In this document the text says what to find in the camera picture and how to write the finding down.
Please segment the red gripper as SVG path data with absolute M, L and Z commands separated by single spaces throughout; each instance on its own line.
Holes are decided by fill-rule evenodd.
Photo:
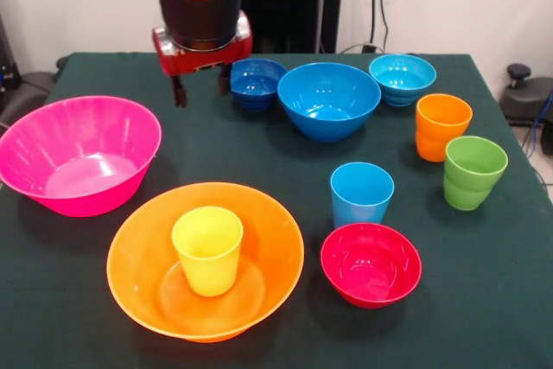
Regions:
M 182 48 L 173 42 L 164 27 L 153 29 L 152 40 L 162 70 L 171 77 L 175 105 L 186 108 L 188 93 L 179 75 L 220 66 L 219 95 L 226 96 L 230 91 L 232 63 L 251 55 L 253 37 L 250 22 L 244 11 L 240 11 L 235 37 L 219 49 L 197 51 Z

